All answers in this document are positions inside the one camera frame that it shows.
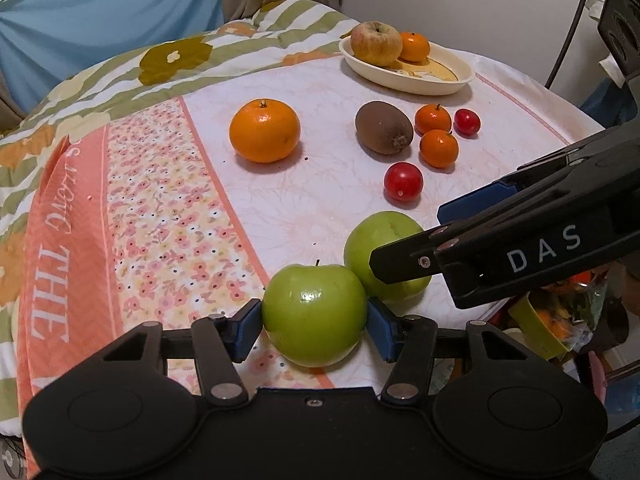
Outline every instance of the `pink floral fabric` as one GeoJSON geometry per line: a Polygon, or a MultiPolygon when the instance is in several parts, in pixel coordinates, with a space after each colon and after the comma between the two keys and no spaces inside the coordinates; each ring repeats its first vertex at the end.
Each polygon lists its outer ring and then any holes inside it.
{"type": "MultiPolygon", "coordinates": [[[[186,328],[212,313],[231,316],[264,284],[249,240],[231,220],[178,99],[111,123],[108,223],[124,330],[146,320],[186,328]]],[[[248,388],[314,388],[321,376],[293,369],[262,336],[239,371],[248,388]]],[[[198,392],[193,362],[169,375],[198,392]]]]}

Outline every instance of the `orange stripe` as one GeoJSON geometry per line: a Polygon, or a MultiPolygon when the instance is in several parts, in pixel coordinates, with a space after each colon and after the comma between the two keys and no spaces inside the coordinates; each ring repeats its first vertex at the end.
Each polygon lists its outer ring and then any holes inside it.
{"type": "Polygon", "coordinates": [[[100,172],[100,190],[101,196],[97,197],[100,200],[100,218],[102,219],[102,243],[105,247],[105,259],[104,259],[104,273],[106,276],[107,285],[107,304],[111,313],[111,332],[113,338],[117,339],[123,332],[124,327],[122,323],[122,316],[120,314],[120,307],[118,305],[118,285],[115,279],[115,270],[113,265],[113,237],[110,236],[109,219],[107,218],[107,181],[108,181],[108,148],[109,148],[109,125],[107,124],[102,128],[102,145],[100,163],[102,165],[100,172]]]}
{"type": "Polygon", "coordinates": [[[568,146],[569,144],[571,144],[568,140],[566,140],[564,138],[564,136],[560,132],[558,132],[553,126],[551,126],[551,124],[547,123],[542,117],[540,117],[537,113],[535,113],[533,110],[531,110],[529,107],[527,107],[527,105],[525,105],[525,104],[521,103],[520,101],[518,101],[514,96],[512,96],[507,91],[505,91],[502,88],[500,88],[497,84],[492,83],[487,78],[485,78],[484,76],[480,75],[478,72],[476,72],[476,76],[478,77],[478,79],[480,81],[482,81],[483,83],[489,85],[496,92],[498,92],[499,94],[505,96],[509,101],[511,101],[515,105],[519,106],[520,108],[522,108],[527,114],[529,114],[531,117],[533,117],[535,120],[537,120],[547,130],[549,130],[558,139],[560,139],[564,143],[565,146],[568,146]]]}
{"type": "MultiPolygon", "coordinates": [[[[236,214],[233,206],[231,205],[231,202],[229,201],[228,196],[226,195],[225,188],[222,185],[222,182],[220,182],[218,174],[213,169],[213,165],[211,164],[211,161],[209,160],[209,156],[207,155],[207,152],[204,149],[204,145],[200,140],[200,136],[198,134],[195,124],[193,123],[193,119],[191,118],[189,109],[187,108],[187,105],[184,102],[184,98],[182,96],[179,96],[176,99],[180,103],[180,108],[182,108],[182,112],[184,113],[184,116],[187,119],[187,123],[191,130],[191,135],[193,135],[193,140],[196,143],[196,146],[198,147],[198,149],[200,150],[200,156],[202,157],[202,160],[204,161],[204,164],[207,167],[207,171],[209,172],[211,181],[213,182],[213,185],[216,187],[216,191],[220,196],[220,200],[222,200],[222,203],[225,205],[226,213],[229,215],[229,218],[231,218],[231,222],[236,228],[236,231],[238,232],[238,236],[242,238],[242,243],[244,244],[245,250],[249,257],[249,262],[252,264],[252,266],[254,266],[262,284],[264,286],[267,286],[267,284],[269,283],[269,275],[264,270],[264,267],[260,262],[260,258],[258,258],[258,254],[255,252],[254,246],[251,244],[249,237],[247,236],[246,232],[244,231],[244,228],[242,227],[242,224],[240,223],[240,219],[238,218],[238,215],[236,214]]],[[[329,377],[326,376],[322,368],[312,368],[310,371],[318,380],[318,384],[320,385],[321,388],[335,388],[335,385],[331,382],[329,377]]]]}

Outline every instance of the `apple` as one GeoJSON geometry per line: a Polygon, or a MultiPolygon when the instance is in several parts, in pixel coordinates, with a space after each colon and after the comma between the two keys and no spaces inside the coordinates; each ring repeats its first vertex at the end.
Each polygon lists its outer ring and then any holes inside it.
{"type": "Polygon", "coordinates": [[[297,365],[337,363],[358,343],[367,296],[342,265],[289,265],[272,277],[262,299],[262,322],[278,351],[297,365]]]}
{"type": "Polygon", "coordinates": [[[402,37],[386,23],[364,22],[351,31],[351,49],[365,63],[389,66],[402,52],[402,37]]]}
{"type": "Polygon", "coordinates": [[[373,249],[422,231],[418,222],[401,212],[375,213],[360,222],[347,238],[344,265],[360,279],[368,296],[377,296],[385,303],[408,300],[427,288],[431,276],[387,285],[373,275],[369,258],[373,249]]]}

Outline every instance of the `white wall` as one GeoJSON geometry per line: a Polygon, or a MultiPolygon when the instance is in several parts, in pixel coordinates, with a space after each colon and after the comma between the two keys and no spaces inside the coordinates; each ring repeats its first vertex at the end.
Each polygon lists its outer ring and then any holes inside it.
{"type": "MultiPolygon", "coordinates": [[[[356,20],[380,20],[435,43],[507,63],[544,84],[579,0],[343,0],[356,20]]],[[[607,50],[586,13],[552,90],[574,104],[604,77],[607,50]]]]}

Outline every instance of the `kiwi skin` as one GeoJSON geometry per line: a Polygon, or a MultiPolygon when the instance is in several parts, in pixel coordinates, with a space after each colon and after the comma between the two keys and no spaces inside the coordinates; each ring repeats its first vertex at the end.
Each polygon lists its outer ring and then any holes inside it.
{"type": "Polygon", "coordinates": [[[356,114],[356,135],[370,150],[381,155],[395,155],[414,140],[414,127],[395,106],[372,101],[363,105],[356,114]]]}

